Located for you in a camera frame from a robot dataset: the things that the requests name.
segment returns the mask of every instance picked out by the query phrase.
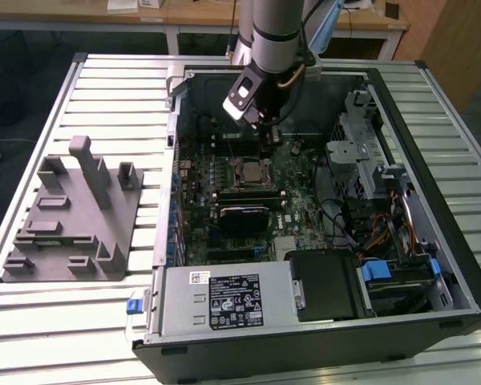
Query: blue tab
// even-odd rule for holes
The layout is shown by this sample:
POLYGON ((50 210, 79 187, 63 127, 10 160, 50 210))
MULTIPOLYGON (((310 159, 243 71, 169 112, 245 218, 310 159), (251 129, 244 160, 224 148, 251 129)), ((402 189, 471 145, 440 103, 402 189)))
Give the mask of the blue tab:
POLYGON ((143 313, 143 299, 130 298, 127 300, 127 314, 142 314, 143 313))
POLYGON ((368 261, 362 267, 363 280, 365 282, 373 279, 389 279, 392 278, 390 269, 386 261, 368 261))
POLYGON ((435 258, 430 259, 430 266, 431 270, 433 270, 433 275, 435 278, 440 277, 442 275, 442 270, 440 269, 439 262, 435 258))
POLYGON ((369 266, 367 264, 362 266, 362 276, 364 282, 368 282, 372 279, 372 274, 370 273, 369 266))

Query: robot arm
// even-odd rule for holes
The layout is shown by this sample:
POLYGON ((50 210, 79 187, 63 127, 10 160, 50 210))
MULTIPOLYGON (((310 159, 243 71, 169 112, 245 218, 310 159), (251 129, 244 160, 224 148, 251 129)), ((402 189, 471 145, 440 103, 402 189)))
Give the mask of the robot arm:
MULTIPOLYGON (((289 100, 292 86, 298 83, 303 87, 305 70, 315 64, 315 59, 308 47, 299 47, 304 0, 242 1, 239 25, 244 54, 237 58, 234 55, 234 63, 248 61, 246 48, 249 44, 252 58, 230 89, 223 108, 237 123, 247 123, 258 130, 262 150, 265 150, 281 142, 278 124, 286 118, 281 115, 281 109, 289 100), (251 15, 252 42, 246 32, 252 22, 251 15)), ((344 0, 337 0, 335 6, 340 4, 342 8, 343 3, 344 0)), ((329 19, 334 18, 333 22, 326 23, 331 29, 329 37, 339 13, 328 13, 329 19)))

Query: floor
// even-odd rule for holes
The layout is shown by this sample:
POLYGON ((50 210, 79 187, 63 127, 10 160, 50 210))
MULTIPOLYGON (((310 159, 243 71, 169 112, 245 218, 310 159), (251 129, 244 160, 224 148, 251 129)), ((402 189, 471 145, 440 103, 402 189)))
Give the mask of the floor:
MULTIPOLYGON (((33 62, 32 73, 15 73, 14 82, 25 104, 24 119, 7 127, 0 126, 0 223, 10 199, 30 158, 34 143, 50 113, 52 103, 67 73, 75 52, 108 54, 167 54, 166 39, 162 34, 85 34, 63 33, 60 41, 48 32, 29 31, 24 34, 33 62)), ((182 55, 223 55, 227 35, 180 36, 182 55)), ((7 50, 8 55, 14 50, 7 50)), ((8 63, 26 60, 9 57, 8 63)), ((481 143, 481 88, 464 112, 468 127, 481 143)))

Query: slotted aluminum table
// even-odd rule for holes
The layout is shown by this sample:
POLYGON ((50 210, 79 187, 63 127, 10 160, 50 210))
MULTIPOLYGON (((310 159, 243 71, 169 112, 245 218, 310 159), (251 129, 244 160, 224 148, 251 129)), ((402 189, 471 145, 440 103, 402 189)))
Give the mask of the slotted aluminum table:
MULTIPOLYGON (((40 181, 45 155, 76 166, 67 146, 88 135, 109 168, 145 172, 121 282, 0 283, 0 384, 157 383, 125 338, 125 302, 149 286, 163 167, 169 68, 227 65, 224 58, 88 55, 72 63, 0 228, 0 274, 40 181)), ((377 67, 481 265, 481 148, 427 69, 415 63, 327 60, 327 67, 377 67)), ((389 147, 398 158, 388 132, 389 147)), ((143 317, 134 318, 143 333, 143 317)), ((481 383, 481 330, 450 338, 413 359, 266 375, 224 383, 481 383)))

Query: power supply label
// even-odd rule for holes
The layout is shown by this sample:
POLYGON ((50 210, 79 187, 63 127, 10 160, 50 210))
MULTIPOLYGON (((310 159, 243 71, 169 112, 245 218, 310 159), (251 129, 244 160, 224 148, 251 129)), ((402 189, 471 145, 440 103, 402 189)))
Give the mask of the power supply label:
POLYGON ((213 330, 264 325, 258 274, 210 277, 208 288, 213 330))

